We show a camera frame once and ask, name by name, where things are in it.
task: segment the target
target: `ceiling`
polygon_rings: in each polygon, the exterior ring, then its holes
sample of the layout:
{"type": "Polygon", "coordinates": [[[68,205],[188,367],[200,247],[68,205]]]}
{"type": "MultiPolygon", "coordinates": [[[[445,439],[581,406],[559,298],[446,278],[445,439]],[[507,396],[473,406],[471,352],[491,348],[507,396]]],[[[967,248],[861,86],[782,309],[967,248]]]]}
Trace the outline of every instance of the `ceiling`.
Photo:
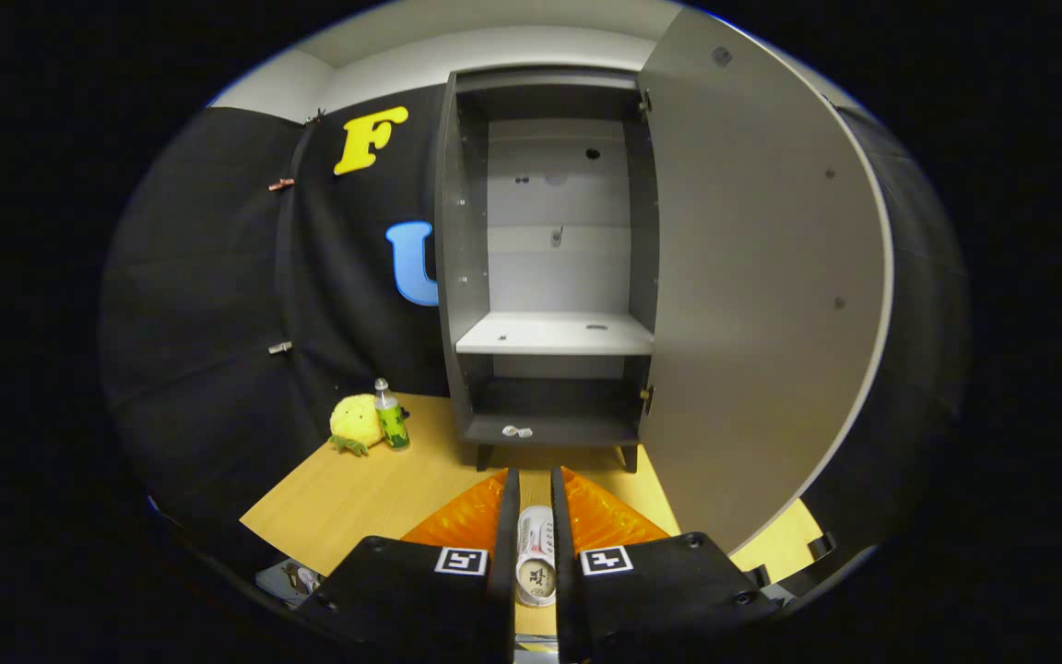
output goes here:
{"type": "Polygon", "coordinates": [[[584,27],[656,41],[681,8],[667,0],[397,0],[329,27],[296,49],[339,68],[405,44],[487,27],[584,27]]]}

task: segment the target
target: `door hinge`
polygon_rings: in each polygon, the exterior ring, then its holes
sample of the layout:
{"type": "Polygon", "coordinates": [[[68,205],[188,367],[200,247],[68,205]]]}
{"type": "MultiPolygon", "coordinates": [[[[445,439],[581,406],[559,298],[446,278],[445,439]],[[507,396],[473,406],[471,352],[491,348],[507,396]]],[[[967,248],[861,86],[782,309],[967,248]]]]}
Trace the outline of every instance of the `door hinge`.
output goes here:
{"type": "Polygon", "coordinates": [[[653,386],[649,386],[648,388],[644,388],[644,390],[641,390],[640,392],[638,392],[637,396],[640,396],[641,401],[645,402],[645,404],[641,405],[641,408],[645,409],[646,415],[649,415],[649,413],[650,413],[650,405],[653,404],[653,386]]]}

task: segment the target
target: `plush toy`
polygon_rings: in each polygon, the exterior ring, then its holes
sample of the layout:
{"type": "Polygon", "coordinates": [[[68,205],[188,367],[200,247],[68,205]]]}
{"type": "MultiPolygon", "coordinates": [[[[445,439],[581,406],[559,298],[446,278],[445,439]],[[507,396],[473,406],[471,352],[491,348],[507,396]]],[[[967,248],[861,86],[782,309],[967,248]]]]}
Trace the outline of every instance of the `plush toy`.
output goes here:
{"type": "Polygon", "coordinates": [[[339,450],[349,449],[362,457],[366,448],[383,440],[380,419],[375,414],[374,395],[349,395],[330,413],[330,438],[339,450]]]}

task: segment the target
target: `yellow letter f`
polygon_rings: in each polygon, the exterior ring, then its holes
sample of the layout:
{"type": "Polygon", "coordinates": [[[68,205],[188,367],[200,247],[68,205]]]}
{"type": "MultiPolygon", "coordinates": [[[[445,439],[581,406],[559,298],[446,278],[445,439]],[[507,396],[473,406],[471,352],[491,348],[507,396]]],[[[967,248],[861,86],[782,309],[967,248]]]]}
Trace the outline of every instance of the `yellow letter f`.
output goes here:
{"type": "Polygon", "coordinates": [[[342,147],[342,160],[333,165],[333,173],[342,175],[375,164],[375,155],[367,149],[375,147],[379,150],[388,146],[388,139],[392,138],[392,122],[400,124],[406,119],[409,119],[409,109],[396,106],[380,110],[378,114],[355,118],[342,125],[342,130],[346,130],[346,143],[342,147]]]}

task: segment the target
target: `cabinet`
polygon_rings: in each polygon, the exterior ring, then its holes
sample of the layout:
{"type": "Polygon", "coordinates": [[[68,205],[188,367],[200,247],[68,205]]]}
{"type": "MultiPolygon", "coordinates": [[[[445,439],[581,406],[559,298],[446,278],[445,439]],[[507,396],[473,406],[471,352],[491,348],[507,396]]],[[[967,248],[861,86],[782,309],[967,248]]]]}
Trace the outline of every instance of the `cabinet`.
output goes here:
{"type": "Polygon", "coordinates": [[[434,159],[445,360],[479,467],[494,445],[601,445],[633,471],[644,444],[680,525],[726,550],[796,499],[891,311],[886,209],[821,93],[684,8],[639,72],[451,73],[434,159]]]}

